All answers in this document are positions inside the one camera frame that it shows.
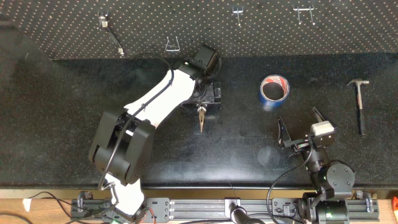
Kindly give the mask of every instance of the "black table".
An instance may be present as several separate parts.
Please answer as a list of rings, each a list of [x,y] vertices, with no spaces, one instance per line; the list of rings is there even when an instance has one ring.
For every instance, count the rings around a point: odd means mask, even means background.
[[[95,188],[100,173],[88,151],[102,112],[140,98],[164,76],[159,61],[19,60],[1,84],[0,187]],[[316,123],[316,106],[338,127],[331,159],[356,171],[355,187],[398,187],[397,54],[225,58],[218,77],[223,102],[211,106],[200,133],[194,107],[178,107],[157,128],[146,189],[267,188],[302,162],[277,149],[278,116],[292,139]],[[258,99],[259,83],[283,75],[290,95],[272,111]],[[354,78],[362,88],[368,136],[361,139]],[[311,188],[304,169],[278,187]]]

